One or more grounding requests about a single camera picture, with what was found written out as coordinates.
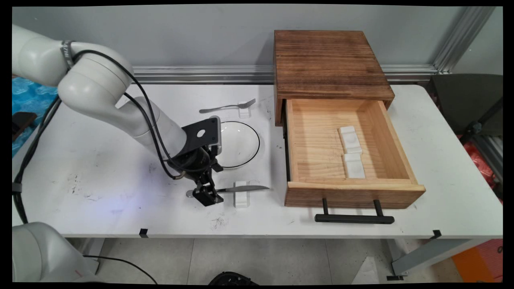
knife blade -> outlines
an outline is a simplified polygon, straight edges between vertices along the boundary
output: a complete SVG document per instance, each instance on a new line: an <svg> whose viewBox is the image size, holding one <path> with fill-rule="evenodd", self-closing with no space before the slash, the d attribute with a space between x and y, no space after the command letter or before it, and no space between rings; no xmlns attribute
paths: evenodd
<svg viewBox="0 0 514 289"><path fill-rule="evenodd" d="M218 193L225 193L225 192L244 192L244 191L255 191L255 190L269 190L268 187L265 186L238 186L233 188L226 188L226 189L219 189L216 190ZM189 190L186 192L187 197L193 197L193 190Z"/></svg>

wooden box top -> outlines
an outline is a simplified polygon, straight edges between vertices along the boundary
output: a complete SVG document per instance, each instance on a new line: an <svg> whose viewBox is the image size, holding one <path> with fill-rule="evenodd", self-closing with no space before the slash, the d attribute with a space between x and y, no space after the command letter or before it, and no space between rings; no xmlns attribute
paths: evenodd
<svg viewBox="0 0 514 289"><path fill-rule="evenodd" d="M362 31L275 30L275 120L284 99L369 99L394 93Z"/></svg>

gray wall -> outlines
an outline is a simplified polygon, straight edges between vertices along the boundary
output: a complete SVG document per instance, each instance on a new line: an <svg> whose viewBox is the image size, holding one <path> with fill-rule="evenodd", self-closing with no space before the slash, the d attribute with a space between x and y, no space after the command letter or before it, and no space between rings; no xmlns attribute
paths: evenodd
<svg viewBox="0 0 514 289"><path fill-rule="evenodd" d="M432 64L462 7L217 4L13 7L13 24L133 65L270 65L273 30L363 30L382 65Z"/></svg>
<svg viewBox="0 0 514 289"><path fill-rule="evenodd" d="M452 71L503 75L503 7L496 7Z"/></svg>

floor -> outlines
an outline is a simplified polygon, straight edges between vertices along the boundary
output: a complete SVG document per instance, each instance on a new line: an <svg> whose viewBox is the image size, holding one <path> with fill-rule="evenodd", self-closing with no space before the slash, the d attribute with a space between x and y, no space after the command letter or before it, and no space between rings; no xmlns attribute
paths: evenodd
<svg viewBox="0 0 514 289"><path fill-rule="evenodd" d="M404 281L387 281L392 270L385 240L112 238L101 255L131 261L159 284L207 285L223 271L259 285L351 284L367 256L375 259L380 283L462 282L451 258ZM97 274L105 282L151 283L118 261L101 260Z"/></svg>

open drawer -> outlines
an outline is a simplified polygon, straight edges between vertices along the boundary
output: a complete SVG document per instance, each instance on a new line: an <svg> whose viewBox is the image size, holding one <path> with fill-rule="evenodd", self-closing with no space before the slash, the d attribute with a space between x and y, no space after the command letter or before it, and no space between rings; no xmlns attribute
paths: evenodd
<svg viewBox="0 0 514 289"><path fill-rule="evenodd" d="M424 192L380 100L287 99L286 206L405 209ZM365 178L347 178L338 129L353 125Z"/></svg>

